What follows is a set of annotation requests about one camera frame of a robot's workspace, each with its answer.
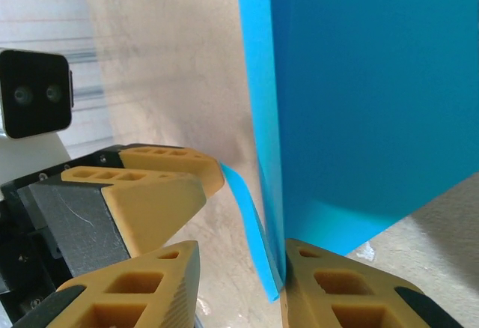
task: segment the orange rubber pad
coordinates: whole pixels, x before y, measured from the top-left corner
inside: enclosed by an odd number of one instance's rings
[[[79,166],[61,179],[111,185],[101,192],[131,257],[164,245],[206,203],[200,180],[188,173]]]
[[[298,240],[286,241],[284,327],[429,328],[396,293],[404,279]]]
[[[145,145],[127,148],[119,154],[125,168],[194,174],[200,178],[208,198],[225,184],[218,161],[191,148]]]
[[[199,279],[197,242],[158,249],[64,283],[86,289],[48,328],[191,328]]]

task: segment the camera lens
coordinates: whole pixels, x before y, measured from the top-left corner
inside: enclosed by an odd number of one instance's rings
[[[21,106],[27,106],[33,100],[33,94],[28,86],[20,86],[13,93],[15,101]]]
[[[61,89],[58,85],[50,85],[46,89],[46,97],[53,103],[57,103],[61,99]]]

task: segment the camera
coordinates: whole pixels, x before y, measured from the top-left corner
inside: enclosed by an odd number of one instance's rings
[[[73,77],[63,55],[0,49],[0,136],[24,139],[65,130],[72,108]]]

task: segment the beige floor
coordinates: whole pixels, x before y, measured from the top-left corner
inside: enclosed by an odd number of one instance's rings
[[[117,142],[187,145],[244,175],[260,203],[237,0],[88,0]],[[479,177],[351,254],[479,327]],[[201,245],[206,327],[280,327],[224,188],[175,237]]]

